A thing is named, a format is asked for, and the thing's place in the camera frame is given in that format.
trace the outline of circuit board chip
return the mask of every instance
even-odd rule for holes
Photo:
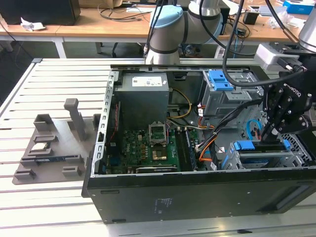
[[[167,160],[166,147],[158,147],[153,150],[153,160]]]

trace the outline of blue plastic clip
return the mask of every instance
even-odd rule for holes
[[[254,150],[255,146],[253,145],[252,141],[236,141],[234,142],[234,147],[236,151],[243,151],[243,150]]]
[[[291,143],[288,140],[284,139],[283,144],[288,151],[291,149]]]
[[[222,71],[208,71],[209,80],[214,84],[214,90],[233,90]]]

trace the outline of gray part holder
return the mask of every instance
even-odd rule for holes
[[[99,124],[92,118],[82,119],[81,115],[72,109],[73,107],[70,106],[71,115],[75,114],[77,123],[81,123],[79,130],[84,131],[85,140],[82,141],[79,137],[83,135],[82,131],[78,132],[77,128],[71,130],[69,127],[69,123],[74,124],[72,120],[51,119],[47,114],[38,115],[34,121],[36,128],[14,174],[13,184],[84,179],[85,162],[96,140],[95,126]],[[47,143],[47,147],[42,151],[31,151],[36,143]]]
[[[84,141],[86,139],[86,134],[84,131],[84,122],[81,113],[78,112],[79,101],[76,98],[66,99],[64,108],[69,111],[70,117],[73,121],[73,125],[78,133],[79,139]]]

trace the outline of blue box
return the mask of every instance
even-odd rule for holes
[[[287,6],[287,13],[289,14],[305,14],[309,15],[314,7],[311,3],[304,3],[299,1],[285,1],[283,6]]]

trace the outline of paper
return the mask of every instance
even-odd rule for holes
[[[299,18],[292,18],[290,20],[290,22],[288,23],[289,25],[291,26],[295,26],[295,27],[298,27],[298,28],[303,28],[304,24],[305,24],[306,20],[302,20],[302,19],[299,19]]]
[[[229,0],[223,0],[223,2],[230,8],[229,10],[230,15],[235,15],[238,12],[239,4],[229,1]]]
[[[27,31],[38,31],[38,30],[43,30],[46,27],[43,26],[43,24],[41,22],[36,22],[36,23],[32,23],[32,22],[28,22],[26,20],[24,20],[23,18],[21,18],[21,26],[27,30]]]

